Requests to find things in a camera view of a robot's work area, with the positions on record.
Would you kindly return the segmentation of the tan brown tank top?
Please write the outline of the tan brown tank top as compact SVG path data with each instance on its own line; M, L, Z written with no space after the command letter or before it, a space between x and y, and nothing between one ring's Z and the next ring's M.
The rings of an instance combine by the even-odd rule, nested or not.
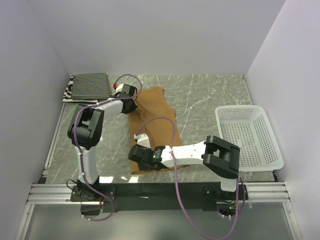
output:
M165 100L161 86L143 89L135 100L137 108L128 114L130 146L136 142L134 135L147 134L150 147L168 146L173 134L173 123L176 123L176 110Z

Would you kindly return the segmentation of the thin striped tank top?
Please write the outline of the thin striped tank top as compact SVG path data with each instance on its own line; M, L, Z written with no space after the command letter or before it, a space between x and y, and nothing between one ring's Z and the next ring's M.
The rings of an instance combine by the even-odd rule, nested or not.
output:
M76 100L106 100L112 95L107 73L71 74L72 97Z

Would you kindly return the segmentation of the wide striped tank top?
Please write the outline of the wide striped tank top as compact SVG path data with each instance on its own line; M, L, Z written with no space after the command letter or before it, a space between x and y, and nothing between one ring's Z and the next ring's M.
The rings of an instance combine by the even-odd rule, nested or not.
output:
M66 87L63 96L62 96L62 101L64 103L74 103L74 104L95 104L98 101L97 100L90 100L90 99L73 99L72 97L72 88L73 88L73 83L69 83L68 86Z

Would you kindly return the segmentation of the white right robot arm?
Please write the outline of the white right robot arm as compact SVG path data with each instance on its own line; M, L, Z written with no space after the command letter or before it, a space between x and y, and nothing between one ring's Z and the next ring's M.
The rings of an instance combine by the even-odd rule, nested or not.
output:
M134 135L128 159L137 163L140 171L160 171L178 166L204 165L220 179L219 193L230 200L237 194L240 148L224 139L209 135L205 141L191 145L161 145L151 149L149 137Z

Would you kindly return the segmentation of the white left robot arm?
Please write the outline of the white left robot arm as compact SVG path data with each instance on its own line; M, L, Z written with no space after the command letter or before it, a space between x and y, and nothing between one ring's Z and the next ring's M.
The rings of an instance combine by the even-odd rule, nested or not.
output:
M122 83L109 99L92 105L79 104L74 111L67 136L77 153L78 180L87 183L82 189L82 195L88 201L94 201L100 195L100 188L94 183L99 178L96 146L102 136L104 120L115 114L129 114L135 111L137 106L134 99L137 93L136 87Z

